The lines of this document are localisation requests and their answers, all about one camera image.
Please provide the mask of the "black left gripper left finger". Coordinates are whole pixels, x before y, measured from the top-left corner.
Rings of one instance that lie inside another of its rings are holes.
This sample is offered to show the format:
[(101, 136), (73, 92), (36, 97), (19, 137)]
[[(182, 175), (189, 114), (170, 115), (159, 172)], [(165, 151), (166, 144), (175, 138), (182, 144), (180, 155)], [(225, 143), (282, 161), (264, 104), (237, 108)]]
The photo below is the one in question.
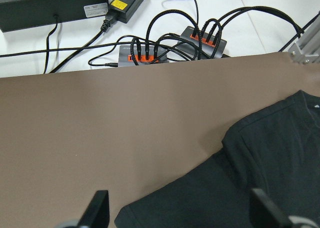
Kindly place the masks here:
[(108, 190), (97, 190), (78, 222), (79, 228), (108, 228), (110, 207)]

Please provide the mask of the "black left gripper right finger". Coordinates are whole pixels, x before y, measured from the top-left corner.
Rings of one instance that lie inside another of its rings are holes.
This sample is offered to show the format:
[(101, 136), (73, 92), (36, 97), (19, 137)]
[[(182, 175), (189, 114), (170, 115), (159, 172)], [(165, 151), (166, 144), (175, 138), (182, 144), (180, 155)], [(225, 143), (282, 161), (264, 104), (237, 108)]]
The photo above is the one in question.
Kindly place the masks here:
[(289, 217), (260, 188), (250, 190), (250, 223), (254, 228), (291, 228)]

